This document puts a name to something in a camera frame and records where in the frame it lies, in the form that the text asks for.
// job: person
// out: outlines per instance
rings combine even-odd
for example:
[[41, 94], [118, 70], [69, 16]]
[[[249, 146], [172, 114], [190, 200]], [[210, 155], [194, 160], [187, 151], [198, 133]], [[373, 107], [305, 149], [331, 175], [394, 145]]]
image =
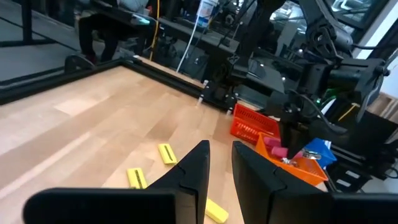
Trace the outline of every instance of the person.
[[[120, 0], [119, 5], [126, 9], [144, 13], [148, 0]], [[105, 49], [101, 54], [101, 62], [112, 60], [118, 47], [119, 39], [137, 32], [133, 27], [123, 24], [117, 20], [104, 16], [102, 14], [93, 14], [79, 20], [79, 43], [81, 53], [92, 63], [97, 62], [96, 54], [93, 49], [92, 32], [97, 30], [102, 35], [105, 43]]]

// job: orange basket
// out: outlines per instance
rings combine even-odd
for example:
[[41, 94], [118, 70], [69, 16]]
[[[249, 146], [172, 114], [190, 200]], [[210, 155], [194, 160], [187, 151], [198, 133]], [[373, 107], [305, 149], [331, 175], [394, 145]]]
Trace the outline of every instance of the orange basket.
[[231, 134], [256, 144], [259, 133], [279, 139], [278, 122], [237, 103], [234, 109]]
[[279, 157], [273, 156], [269, 153], [271, 149], [264, 144], [264, 137], [267, 137], [267, 135], [264, 133], [260, 133], [256, 145], [256, 152], [264, 156], [273, 164], [281, 167], [287, 172], [290, 172], [294, 176], [306, 181], [312, 186], [317, 186], [323, 181], [328, 180], [328, 177], [326, 176], [325, 172], [318, 165], [318, 162], [314, 159], [306, 159], [306, 158], [294, 159], [294, 161], [297, 162], [297, 167], [289, 164], [284, 164], [283, 162], [281, 162]]

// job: pink sponge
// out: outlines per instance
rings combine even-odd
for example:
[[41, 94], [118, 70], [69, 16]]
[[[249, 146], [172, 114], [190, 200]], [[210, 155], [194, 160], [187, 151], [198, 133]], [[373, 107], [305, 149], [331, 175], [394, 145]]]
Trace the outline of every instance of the pink sponge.
[[275, 138], [264, 137], [264, 144], [271, 147], [280, 147], [280, 140]]
[[[273, 147], [271, 154], [277, 157], [285, 158], [287, 156], [287, 148], [285, 147]], [[293, 159], [298, 159], [303, 157], [303, 151], [298, 152]]]

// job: blue object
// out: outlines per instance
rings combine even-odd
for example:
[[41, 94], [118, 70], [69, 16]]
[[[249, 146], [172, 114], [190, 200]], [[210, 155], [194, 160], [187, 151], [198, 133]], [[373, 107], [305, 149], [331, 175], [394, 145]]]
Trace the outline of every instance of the blue object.
[[305, 149], [312, 152], [317, 152], [321, 155], [321, 159], [318, 160], [319, 166], [324, 169], [326, 166], [334, 163], [337, 159], [330, 149], [325, 145], [325, 141], [322, 139], [314, 139], [310, 144], [305, 146]]

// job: yellow block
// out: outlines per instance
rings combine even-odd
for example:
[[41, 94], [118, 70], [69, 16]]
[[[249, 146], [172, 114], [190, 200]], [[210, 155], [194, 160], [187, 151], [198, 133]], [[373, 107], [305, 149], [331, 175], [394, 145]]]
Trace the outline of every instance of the yellow block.
[[217, 223], [224, 223], [228, 218], [228, 212], [214, 203], [212, 200], [206, 201], [206, 215]]
[[141, 168], [128, 169], [127, 177], [131, 188], [145, 189], [148, 186]]
[[177, 158], [175, 158], [173, 149], [169, 144], [158, 145], [160, 156], [162, 156], [164, 164], [176, 164]]

